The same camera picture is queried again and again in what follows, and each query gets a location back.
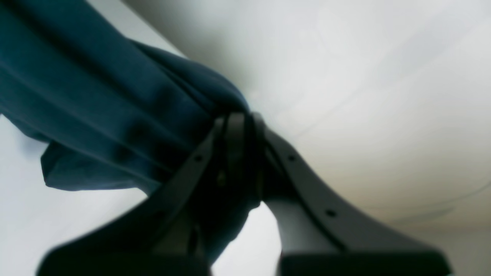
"dark teal fabric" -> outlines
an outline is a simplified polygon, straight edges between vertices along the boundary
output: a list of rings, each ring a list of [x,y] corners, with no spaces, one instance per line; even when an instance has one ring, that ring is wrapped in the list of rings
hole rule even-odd
[[[0,113],[50,144],[50,187],[150,194],[232,111],[248,106],[220,74],[130,41],[82,0],[0,0]]]

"dark blue cloth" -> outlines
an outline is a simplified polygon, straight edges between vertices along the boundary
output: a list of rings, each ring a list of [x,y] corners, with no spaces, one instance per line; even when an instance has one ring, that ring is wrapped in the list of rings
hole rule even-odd
[[[50,187],[150,194],[232,111],[248,106],[220,74],[130,41],[82,0],[0,0],[0,113],[50,143]]]

